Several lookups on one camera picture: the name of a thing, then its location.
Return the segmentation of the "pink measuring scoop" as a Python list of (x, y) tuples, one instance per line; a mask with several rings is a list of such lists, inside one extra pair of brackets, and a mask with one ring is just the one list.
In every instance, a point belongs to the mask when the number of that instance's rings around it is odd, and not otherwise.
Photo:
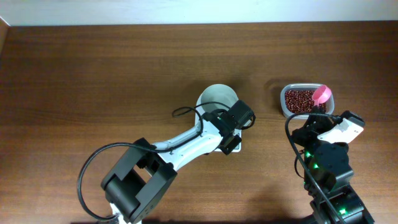
[(312, 95), (312, 100), (315, 106), (326, 103), (332, 96), (332, 91), (326, 85), (318, 87)]

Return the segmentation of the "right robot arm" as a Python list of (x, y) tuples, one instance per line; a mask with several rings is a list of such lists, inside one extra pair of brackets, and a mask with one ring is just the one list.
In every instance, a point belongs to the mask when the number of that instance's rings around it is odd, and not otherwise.
[(287, 138), (304, 169), (303, 187), (312, 197), (312, 214), (301, 223), (373, 224), (374, 219), (350, 180), (348, 144), (364, 130), (363, 119), (344, 111), (336, 116), (314, 106), (301, 128), (287, 131)]

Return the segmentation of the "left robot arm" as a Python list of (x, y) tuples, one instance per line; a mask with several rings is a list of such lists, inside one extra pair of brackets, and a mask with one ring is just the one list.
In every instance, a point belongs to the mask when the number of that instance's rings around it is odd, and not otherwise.
[(228, 110), (198, 115), (191, 129), (163, 142), (141, 138), (128, 147), (101, 182), (106, 200), (120, 223), (139, 223), (155, 209), (177, 171), (217, 149), (230, 154), (241, 143), (239, 130), (254, 119), (253, 110), (238, 100)]

